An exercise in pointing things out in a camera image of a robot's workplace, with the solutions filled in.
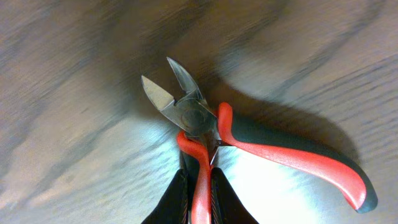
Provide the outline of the red handled pliers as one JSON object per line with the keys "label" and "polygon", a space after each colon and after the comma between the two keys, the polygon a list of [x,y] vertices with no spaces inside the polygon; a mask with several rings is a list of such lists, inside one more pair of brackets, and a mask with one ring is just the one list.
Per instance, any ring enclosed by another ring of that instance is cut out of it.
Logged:
{"label": "red handled pliers", "polygon": [[376,191],[349,157],[315,141],[277,131],[237,114],[228,103],[212,111],[192,76],[169,59],[184,96],[176,100],[147,77],[143,89],[151,103],[180,128],[177,144],[188,173],[188,223],[211,223],[211,170],[221,147],[250,154],[317,176],[334,185],[358,213],[374,210]]}

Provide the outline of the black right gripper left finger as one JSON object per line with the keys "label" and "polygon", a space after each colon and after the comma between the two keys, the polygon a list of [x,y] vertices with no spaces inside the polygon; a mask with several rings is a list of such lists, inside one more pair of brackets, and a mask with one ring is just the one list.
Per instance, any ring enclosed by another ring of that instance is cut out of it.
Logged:
{"label": "black right gripper left finger", "polygon": [[155,209],[142,224],[187,224],[188,184],[186,165],[182,162]]}

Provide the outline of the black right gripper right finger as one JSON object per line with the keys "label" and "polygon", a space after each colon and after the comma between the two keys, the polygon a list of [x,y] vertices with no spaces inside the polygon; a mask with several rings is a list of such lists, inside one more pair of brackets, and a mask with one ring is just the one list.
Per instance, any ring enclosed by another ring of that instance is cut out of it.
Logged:
{"label": "black right gripper right finger", "polygon": [[258,224],[246,210],[223,171],[211,170],[211,223],[212,224]]}

